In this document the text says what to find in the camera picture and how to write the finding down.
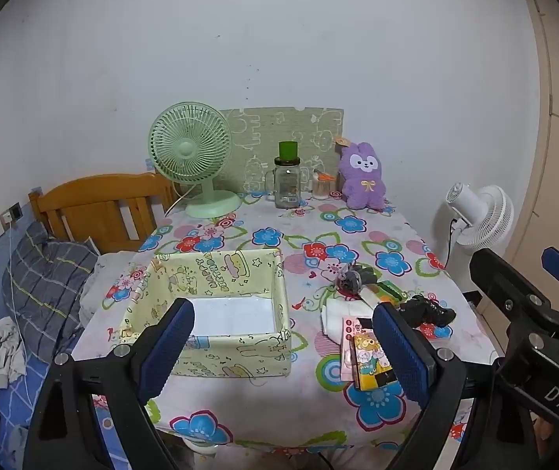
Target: door frame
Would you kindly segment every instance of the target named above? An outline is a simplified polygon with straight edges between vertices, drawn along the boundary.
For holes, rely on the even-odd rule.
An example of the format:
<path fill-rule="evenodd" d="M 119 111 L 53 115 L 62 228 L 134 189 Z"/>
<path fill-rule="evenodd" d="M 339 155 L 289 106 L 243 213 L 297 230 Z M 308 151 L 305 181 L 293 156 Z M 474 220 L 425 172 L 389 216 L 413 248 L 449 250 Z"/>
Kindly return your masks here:
<path fill-rule="evenodd" d="M 523 204 L 521 205 L 521 210 L 519 211 L 519 217 L 512 229 L 512 236 L 510 237 L 510 241 L 508 242 L 506 251 L 504 252 L 504 259 L 509 263 L 514 261 L 514 258 L 521 247 L 523 236 L 525 236 L 525 232 L 528 229 L 531 218 L 537 217 L 534 213 L 534 205 L 541 189 L 541 182 L 543 181 L 551 134 L 551 68 L 545 27 L 542 20 L 543 15 L 540 12 L 536 0 L 525 1 L 528 4 L 529 16 L 532 20 L 536 41 L 540 82 L 540 110 L 538 117 L 538 136 L 536 138 L 534 161 L 532 163 L 528 189 L 526 191 Z M 507 340 L 503 339 L 506 337 L 506 328 L 507 325 L 509 325 L 509 322 L 507 321 L 505 315 L 503 315 L 495 304 L 493 304 L 486 296 L 482 298 L 482 301 L 478 305 L 478 313 L 484 317 L 484 320 L 488 326 L 490 326 L 500 345 L 503 348 L 506 348 Z"/>

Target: green lid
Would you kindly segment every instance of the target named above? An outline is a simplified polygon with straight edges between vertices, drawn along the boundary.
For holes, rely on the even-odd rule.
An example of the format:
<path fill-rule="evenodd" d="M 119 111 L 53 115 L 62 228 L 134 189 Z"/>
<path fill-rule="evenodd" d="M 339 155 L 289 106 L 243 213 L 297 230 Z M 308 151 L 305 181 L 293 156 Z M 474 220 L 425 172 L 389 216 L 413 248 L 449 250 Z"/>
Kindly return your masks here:
<path fill-rule="evenodd" d="M 279 142 L 279 158 L 282 161 L 294 161 L 297 156 L 297 146 L 299 143 L 296 141 L 280 141 Z"/>

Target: blue bedsheet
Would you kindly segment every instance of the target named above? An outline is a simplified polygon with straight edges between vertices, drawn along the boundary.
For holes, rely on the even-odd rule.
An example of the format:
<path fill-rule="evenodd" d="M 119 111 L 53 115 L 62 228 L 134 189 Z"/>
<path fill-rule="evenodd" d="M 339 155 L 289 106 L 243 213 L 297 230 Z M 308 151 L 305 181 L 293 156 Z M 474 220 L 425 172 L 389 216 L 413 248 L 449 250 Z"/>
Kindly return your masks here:
<path fill-rule="evenodd" d="M 0 389 L 0 463 L 6 470 L 12 469 L 7 452 L 7 443 L 12 429 L 18 424 L 29 425 L 31 421 L 33 407 L 27 400 L 27 391 L 29 391 L 31 404 L 35 406 L 36 398 L 40 394 L 40 388 L 48 369 L 48 364 L 29 352 L 27 356 L 27 389 L 25 389 L 24 376 L 11 383 L 8 389 Z M 96 413 L 114 468 L 116 470 L 129 470 L 131 467 L 121 447 L 109 411 L 97 406 Z"/>

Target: yellow package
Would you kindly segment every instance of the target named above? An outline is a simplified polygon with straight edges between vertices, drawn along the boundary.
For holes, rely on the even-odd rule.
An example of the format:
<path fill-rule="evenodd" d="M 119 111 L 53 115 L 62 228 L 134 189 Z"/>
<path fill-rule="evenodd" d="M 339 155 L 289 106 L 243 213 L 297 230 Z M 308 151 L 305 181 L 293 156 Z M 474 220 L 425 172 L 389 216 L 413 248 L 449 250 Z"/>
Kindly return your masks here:
<path fill-rule="evenodd" d="M 353 337 L 360 390 L 383 387 L 396 380 L 394 371 L 372 331 Z"/>

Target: green desk fan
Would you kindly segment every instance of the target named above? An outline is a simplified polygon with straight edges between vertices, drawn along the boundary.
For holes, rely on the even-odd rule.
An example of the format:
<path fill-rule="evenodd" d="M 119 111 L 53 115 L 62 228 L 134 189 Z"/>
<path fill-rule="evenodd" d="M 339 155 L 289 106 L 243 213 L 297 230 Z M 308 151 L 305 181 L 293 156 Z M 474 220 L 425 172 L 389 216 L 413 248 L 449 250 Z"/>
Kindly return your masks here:
<path fill-rule="evenodd" d="M 214 190 L 232 150 L 227 120 L 201 103 L 179 103 L 156 118 L 149 131 L 149 154 L 155 168 L 172 182 L 201 184 L 202 193 L 188 201 L 186 213 L 209 219 L 233 212 L 241 199 L 230 191 Z"/>

